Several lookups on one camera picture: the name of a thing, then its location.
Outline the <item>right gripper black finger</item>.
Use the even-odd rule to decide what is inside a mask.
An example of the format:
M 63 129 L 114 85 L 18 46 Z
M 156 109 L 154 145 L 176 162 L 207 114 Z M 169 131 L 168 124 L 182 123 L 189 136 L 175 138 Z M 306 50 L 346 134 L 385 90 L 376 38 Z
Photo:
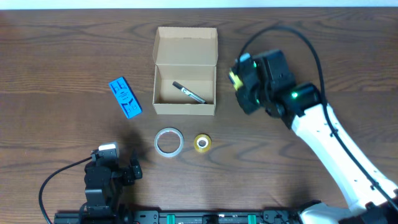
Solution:
M 230 70 L 243 81 L 253 70 L 254 62 L 252 60 L 245 60 L 244 62 L 236 62 Z
M 249 91 L 247 88 L 239 88 L 235 92 L 235 95 L 239 106 L 245 114 L 252 114 L 261 107 L 261 105 L 257 102 L 255 94 Z

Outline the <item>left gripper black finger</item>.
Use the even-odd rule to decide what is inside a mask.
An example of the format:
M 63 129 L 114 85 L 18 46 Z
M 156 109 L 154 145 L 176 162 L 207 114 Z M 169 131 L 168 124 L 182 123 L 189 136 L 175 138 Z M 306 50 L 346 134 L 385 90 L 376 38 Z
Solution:
M 130 156 L 130 171 L 134 176 L 134 179 L 141 179 L 142 178 L 142 169 L 140 163 L 137 158 L 137 154 L 133 152 Z
M 131 168 L 125 168 L 123 170 L 123 186 L 133 185 L 135 182 L 136 176 L 134 171 Z

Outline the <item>yellow highlighter pen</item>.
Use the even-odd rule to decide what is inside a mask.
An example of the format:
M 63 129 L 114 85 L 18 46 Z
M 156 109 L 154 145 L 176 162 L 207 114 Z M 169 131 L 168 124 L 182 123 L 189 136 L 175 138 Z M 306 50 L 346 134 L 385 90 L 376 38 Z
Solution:
M 233 71 L 229 72 L 229 80 L 233 84 L 234 89 L 236 91 L 238 91 L 243 86 L 243 82 L 241 81 L 241 79 L 236 74 L 234 74 Z

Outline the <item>small yellow tape roll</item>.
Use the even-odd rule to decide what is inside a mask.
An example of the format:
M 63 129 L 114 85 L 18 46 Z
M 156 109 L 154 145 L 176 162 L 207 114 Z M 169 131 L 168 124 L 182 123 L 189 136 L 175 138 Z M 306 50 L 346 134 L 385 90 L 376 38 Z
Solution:
M 199 134 L 194 140 L 194 147 L 197 152 L 205 153 L 210 150 L 212 145 L 211 138 L 207 134 Z

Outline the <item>blue magnetic whiteboard duster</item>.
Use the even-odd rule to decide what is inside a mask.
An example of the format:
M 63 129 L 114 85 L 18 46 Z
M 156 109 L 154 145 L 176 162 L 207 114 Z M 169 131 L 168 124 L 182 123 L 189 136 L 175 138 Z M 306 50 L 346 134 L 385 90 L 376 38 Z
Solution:
M 142 108 L 124 77 L 109 82 L 109 87 L 127 119 L 142 113 Z

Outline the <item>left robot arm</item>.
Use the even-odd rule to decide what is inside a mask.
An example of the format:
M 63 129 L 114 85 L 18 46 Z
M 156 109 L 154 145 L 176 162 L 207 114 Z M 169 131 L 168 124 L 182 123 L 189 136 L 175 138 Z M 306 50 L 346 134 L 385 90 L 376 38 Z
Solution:
M 79 211 L 79 222 L 132 223 L 134 215 L 120 198 L 124 187 L 141 178 L 142 169 L 135 156 L 130 157 L 128 166 L 120 167 L 114 149 L 93 151 L 91 162 L 85 166 L 86 203 Z

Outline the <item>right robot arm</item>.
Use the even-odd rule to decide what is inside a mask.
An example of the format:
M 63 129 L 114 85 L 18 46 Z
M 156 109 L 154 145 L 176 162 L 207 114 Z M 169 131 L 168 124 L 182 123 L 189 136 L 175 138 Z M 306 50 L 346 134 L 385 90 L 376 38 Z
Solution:
M 340 188 L 348 208 L 311 202 L 289 222 L 397 223 L 397 184 L 389 180 L 363 154 L 336 118 L 323 106 L 312 83 L 296 84 L 280 50 L 243 54 L 230 69 L 229 79 L 246 114 L 264 108 L 280 118 L 316 154 Z

